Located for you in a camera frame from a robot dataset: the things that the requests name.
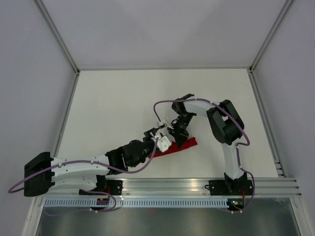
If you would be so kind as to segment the red cloth napkin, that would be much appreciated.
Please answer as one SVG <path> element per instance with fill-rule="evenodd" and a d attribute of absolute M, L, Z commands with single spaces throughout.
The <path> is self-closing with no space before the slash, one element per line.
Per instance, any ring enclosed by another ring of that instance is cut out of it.
<path fill-rule="evenodd" d="M 177 147 L 177 144 L 173 141 L 172 145 L 169 147 L 169 149 L 167 151 L 165 151 L 165 152 L 156 151 L 153 158 L 177 153 L 177 152 L 183 151 L 185 149 L 191 148 L 191 147 L 196 146 L 196 145 L 198 145 L 198 143 L 197 143 L 195 137 L 191 137 L 191 138 L 187 139 L 181 147 Z"/>

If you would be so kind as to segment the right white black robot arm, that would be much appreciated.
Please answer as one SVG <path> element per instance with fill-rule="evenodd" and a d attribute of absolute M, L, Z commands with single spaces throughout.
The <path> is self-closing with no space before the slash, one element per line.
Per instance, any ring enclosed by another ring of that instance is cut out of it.
<path fill-rule="evenodd" d="M 221 143 L 225 161 L 223 190 L 229 194 L 237 194 L 247 182 L 247 174 L 241 167 L 238 141 L 243 136 L 244 123 L 230 100 L 218 105 L 197 99 L 187 94 L 172 102 L 172 110 L 178 114 L 168 132 L 175 139 L 177 148 L 182 148 L 189 139 L 187 127 L 194 116 L 208 119 L 211 131 Z"/>

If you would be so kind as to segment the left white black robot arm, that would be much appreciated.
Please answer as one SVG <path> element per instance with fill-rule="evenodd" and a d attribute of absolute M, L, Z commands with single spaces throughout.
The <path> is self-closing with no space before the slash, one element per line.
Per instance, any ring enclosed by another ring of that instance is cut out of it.
<path fill-rule="evenodd" d="M 24 166 L 24 196 L 35 197 L 52 192 L 101 195 L 108 189 L 106 176 L 134 174 L 134 167 L 168 148 L 167 138 L 153 128 L 145 133 L 143 140 L 132 140 L 93 158 L 66 160 L 42 152 Z"/>

